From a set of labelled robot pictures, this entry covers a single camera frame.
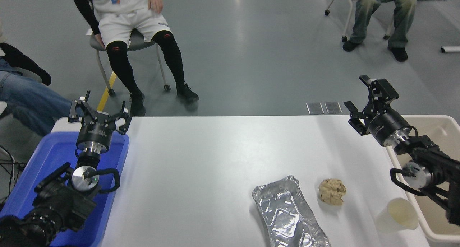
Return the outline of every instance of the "white paper cup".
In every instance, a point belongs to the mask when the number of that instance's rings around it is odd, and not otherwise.
[[[418,226],[419,220],[414,206],[403,198],[391,200],[375,219],[375,227],[383,233],[415,230]]]

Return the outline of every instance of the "yellow tape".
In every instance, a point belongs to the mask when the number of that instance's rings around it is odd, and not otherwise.
[[[115,83],[116,75],[115,72],[112,72],[112,75],[110,75],[109,79],[109,85],[111,88],[113,88],[114,83]],[[109,98],[109,89],[105,87],[104,93],[102,94],[101,101],[99,101],[99,105],[97,106],[98,111],[104,111],[105,103],[107,102],[107,99]]]

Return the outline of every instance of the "black sneaker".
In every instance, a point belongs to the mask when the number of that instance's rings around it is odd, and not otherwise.
[[[184,98],[187,103],[198,101],[200,98],[192,90],[190,90],[189,85],[185,84],[181,87],[176,87],[177,96]]]
[[[145,107],[142,104],[145,99],[144,93],[130,93],[129,96],[131,96],[131,116],[145,116]]]
[[[360,45],[361,43],[354,43],[354,42],[351,42],[350,40],[346,41],[343,45],[343,50],[346,51],[346,52],[350,52],[354,49],[356,49],[356,47],[358,47],[358,45]]]
[[[399,62],[404,62],[407,60],[407,52],[404,48],[389,48],[390,51],[395,56],[395,59]]]

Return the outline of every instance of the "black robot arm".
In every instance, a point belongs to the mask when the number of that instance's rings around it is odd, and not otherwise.
[[[74,100],[69,114],[69,122],[80,121],[77,108],[83,116],[76,146],[82,152],[78,155],[75,169],[65,163],[35,187],[37,193],[33,209],[19,219],[15,216],[0,218],[0,247],[47,247],[56,235],[67,229],[79,231],[94,210],[93,201],[97,194],[115,191],[120,186],[120,174],[114,168],[97,170],[100,154],[109,150],[113,131],[125,134],[131,116],[121,111],[113,116],[95,111],[88,104],[87,92],[84,100]],[[124,119],[117,129],[115,122]],[[113,174],[115,186],[101,189],[99,176]]]
[[[446,211],[449,223],[460,225],[460,162],[442,152],[427,135],[419,136],[390,107],[399,95],[387,80],[359,78],[368,87],[369,102],[363,111],[350,101],[344,103],[350,111],[350,125],[360,135],[372,134],[381,146],[392,146],[396,154],[409,154],[412,160],[402,169],[390,170],[391,181],[409,193],[429,197]],[[415,136],[409,136],[412,129]],[[397,173],[408,185],[397,179]],[[448,191],[438,187],[443,182],[449,183]]]

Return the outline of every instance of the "blue plastic bin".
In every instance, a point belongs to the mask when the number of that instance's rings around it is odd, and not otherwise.
[[[33,209],[32,202],[37,196],[33,190],[41,180],[66,162],[70,162],[71,167],[75,168],[77,158],[74,152],[77,137],[78,132],[56,132],[41,140],[0,216],[13,215],[22,219]],[[109,151],[101,154],[101,161],[97,168],[116,168],[121,174],[128,153],[128,144],[127,135],[121,136],[114,132]],[[112,175],[100,176],[99,179],[102,188],[111,188],[115,184]],[[86,220],[84,229],[78,232],[71,230],[60,232],[51,246],[97,246],[104,235],[115,193],[116,191],[98,194],[94,198],[97,206]]]

